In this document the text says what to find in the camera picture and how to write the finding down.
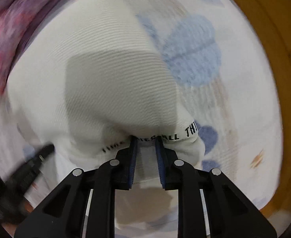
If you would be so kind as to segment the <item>white knit sweater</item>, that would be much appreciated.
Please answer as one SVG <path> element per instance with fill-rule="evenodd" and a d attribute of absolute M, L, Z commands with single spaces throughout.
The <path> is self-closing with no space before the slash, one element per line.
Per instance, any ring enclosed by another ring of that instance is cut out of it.
<path fill-rule="evenodd" d="M 154 139 L 197 164 L 205 145 L 180 88 L 125 0 L 73 0 L 16 62 L 7 95 L 18 129 L 53 143 L 43 182 L 96 169 L 138 139 L 136 176 L 116 194 L 118 237 L 176 237 L 177 193 L 159 182 Z"/>

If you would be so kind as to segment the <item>floral white bed sheet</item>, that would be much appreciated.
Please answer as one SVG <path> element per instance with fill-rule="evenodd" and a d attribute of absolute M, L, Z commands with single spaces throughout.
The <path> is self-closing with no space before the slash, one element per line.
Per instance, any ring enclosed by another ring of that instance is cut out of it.
<path fill-rule="evenodd" d="M 125 0 L 175 76 L 193 115 L 205 155 L 198 167 L 220 168 L 262 209 L 279 186 L 283 157 L 279 101 L 256 33 L 232 0 Z M 185 35 L 201 50 L 178 49 Z M 0 99 L 0 176 L 34 154 Z M 176 200 L 159 219 L 118 215 L 116 237 L 176 237 Z"/>

